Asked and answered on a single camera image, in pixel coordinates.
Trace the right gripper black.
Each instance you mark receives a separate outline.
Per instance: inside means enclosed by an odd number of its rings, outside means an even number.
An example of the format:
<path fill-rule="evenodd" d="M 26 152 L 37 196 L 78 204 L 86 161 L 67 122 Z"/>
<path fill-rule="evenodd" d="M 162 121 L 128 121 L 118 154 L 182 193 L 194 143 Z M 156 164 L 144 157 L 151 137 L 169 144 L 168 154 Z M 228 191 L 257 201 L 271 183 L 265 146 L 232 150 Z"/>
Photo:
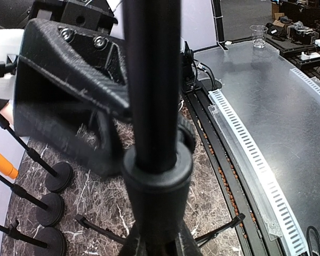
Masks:
<path fill-rule="evenodd" d="M 18 59 L 16 109 L 75 100 L 131 120 L 125 42 L 97 32 L 110 33 L 118 24 L 107 1 L 34 1 L 29 19 Z"/>

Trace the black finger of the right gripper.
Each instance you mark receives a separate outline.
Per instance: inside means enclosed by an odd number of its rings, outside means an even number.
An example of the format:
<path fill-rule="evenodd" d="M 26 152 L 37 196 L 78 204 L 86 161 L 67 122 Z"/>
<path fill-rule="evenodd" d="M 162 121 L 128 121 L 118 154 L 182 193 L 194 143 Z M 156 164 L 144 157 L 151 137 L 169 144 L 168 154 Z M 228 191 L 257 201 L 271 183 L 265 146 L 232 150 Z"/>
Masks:
<path fill-rule="evenodd" d="M 121 173 L 124 149 L 113 118 L 80 103 L 13 104 L 16 134 L 51 146 L 99 176 Z"/>

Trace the black tripod stand with shock mount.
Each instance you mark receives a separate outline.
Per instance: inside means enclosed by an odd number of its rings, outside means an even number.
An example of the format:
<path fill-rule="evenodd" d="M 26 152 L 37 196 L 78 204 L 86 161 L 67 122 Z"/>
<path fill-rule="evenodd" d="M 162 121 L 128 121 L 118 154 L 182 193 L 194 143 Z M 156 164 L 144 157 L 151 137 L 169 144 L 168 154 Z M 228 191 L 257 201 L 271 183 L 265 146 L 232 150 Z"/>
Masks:
<path fill-rule="evenodd" d="M 201 247 L 245 218 L 193 238 L 183 216 L 193 158 L 178 135 L 179 89 L 185 57 L 180 1 L 125 1 L 128 91 L 135 144 L 122 174 L 135 224 L 120 255 L 200 255 Z"/>

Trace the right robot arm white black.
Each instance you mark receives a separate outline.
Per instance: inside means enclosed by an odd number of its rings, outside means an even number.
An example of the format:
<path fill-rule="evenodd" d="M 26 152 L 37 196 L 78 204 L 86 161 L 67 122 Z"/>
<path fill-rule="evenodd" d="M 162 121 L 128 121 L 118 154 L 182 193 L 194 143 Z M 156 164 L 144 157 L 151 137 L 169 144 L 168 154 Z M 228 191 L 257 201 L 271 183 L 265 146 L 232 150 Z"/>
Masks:
<path fill-rule="evenodd" d="M 106 178 L 124 157 L 114 121 L 128 123 L 125 42 L 106 1 L 34 1 L 22 29 L 0 29 L 0 84 L 14 84 L 16 133 L 49 144 Z"/>

